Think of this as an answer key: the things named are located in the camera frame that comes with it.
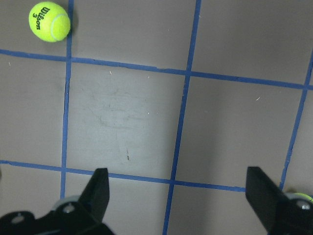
blue tape grid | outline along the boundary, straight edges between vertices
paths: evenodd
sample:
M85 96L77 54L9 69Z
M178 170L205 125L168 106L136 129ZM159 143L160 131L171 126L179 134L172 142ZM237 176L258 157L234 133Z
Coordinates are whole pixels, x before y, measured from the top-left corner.
M68 1L68 15L71 19L71 22L73 19L73 9L74 9L74 0L69 0ZM239 76L220 75L220 74L192 71L192 62L193 62L193 56L194 56L194 51L195 51L195 45L196 45L200 9L201 9L201 0L197 0L196 6L195 6L194 22L193 22L193 29L192 29L192 35L191 35L191 40L190 40L190 48L189 48L186 70L159 69L159 68L153 67L153 66L113 62L113 61L106 61L106 60L95 60L92 58L72 57L72 55L71 55L72 35L71 34L69 34L69 36L67 38L66 56L52 56L52 55L43 55L43 54L26 53L26 52L20 52L20 51L10 51L10 50L0 49L0 54L5 54L5 55L10 55L10 56L15 56L15 57L66 62L66 85L65 85L65 102L64 102L64 116L63 116L63 139L62 139L62 163L61 163L61 167L50 166L50 165L41 165L41 164L22 163L22 162L13 162L13 161L5 161L5 160L0 160L0 164L7 164L7 165L12 165L12 166L43 169L43 170L52 170L52 171L60 172L61 173L60 198L63 198L65 196L66 173L76 173L76 174L85 174L85 175L92 175L93 174L93 171L89 171L89 170L67 168L67 125L68 125L69 82L70 82L70 77L71 77L71 64L72 63L82 63L82 64L92 64L92 65L103 65L103 66L110 66L110 67L123 67L123 68L129 68L132 70L142 70L142 71L144 70L144 71L178 74L178 75L184 75L185 76L185 85L183 88L183 96L182 96L181 109L180 109L180 114L179 114L179 123L178 123L177 139L176 139L176 144L175 144L175 152L174 152L174 158L173 158L171 179L160 179L160 178L152 178L152 177L142 177L142 176L134 176L134 175L109 173L109 177L111 177L111 178L154 182L154 183L161 183L161 184L168 184L169 185L169 192L168 192L166 212L165 212L164 225L163 225L163 234L164 235L167 234L168 223L169 223L169 218L170 218L170 211L171 211L171 204L172 204L175 185L186 186L186 187L196 187L196 188L211 188L211 189L227 190L227 191L235 191L235 192L244 192L245 191L245 188L242 188L242 187L201 184L201 183L193 183L193 182L185 182L185 181L177 181L176 180L176 171L177 171L177 164L178 164L178 158L179 158L180 140L181 140L181 135L182 135L184 114L185 114L187 95L188 95L188 89L189 89L189 82L190 82L191 76L202 77L202 78L207 78L207 79L216 79L216 80L225 80L225 81L252 83L252 84L262 84L262 85L269 85L269 86L277 86L277 87L285 87L285 88L302 90L302 95L301 95L297 115L296 115L295 122L294 122L291 140L290 140L288 152L286 155L284 169L283 169L282 176L281 176L281 182L279 185L279 187L281 189L283 189L285 181L286 181L287 170L288 170L289 163L291 161L292 149L293 149L293 146L294 146L294 143L296 140L297 131L298 131L301 117L302 117L307 93L308 93L308 90L313 90L313 85L310 85L310 79L311 79L311 74L312 74L312 69L313 69L313 51L311 54L306 79L305 79L305 82L303 85L297 84L297 83L290 83L290 82L280 82L280 81L273 81L273 80L266 80L266 79L257 79L257 78L249 78L249 77L239 77Z

metal screw head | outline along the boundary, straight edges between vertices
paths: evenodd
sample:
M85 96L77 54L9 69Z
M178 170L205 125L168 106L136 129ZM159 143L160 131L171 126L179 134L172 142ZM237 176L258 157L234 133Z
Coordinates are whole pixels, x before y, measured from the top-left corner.
M11 223L12 224L19 224L21 222L23 222L25 220L25 217L23 215L21 215L21 213L18 213L17 216L15 216L12 220Z
M311 206L310 206L309 202L306 202L304 200L298 200L297 201L297 206L300 207L303 210L311 209Z
M74 210L75 207L71 203L69 203L66 207L63 208L63 212L67 214L73 212Z

floor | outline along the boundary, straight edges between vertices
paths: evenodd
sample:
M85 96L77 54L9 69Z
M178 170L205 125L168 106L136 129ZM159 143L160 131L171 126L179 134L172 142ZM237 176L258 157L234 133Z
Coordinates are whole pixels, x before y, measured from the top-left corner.
M0 215L43 216L107 167L117 235L265 235L247 166L313 194L311 0L0 3Z

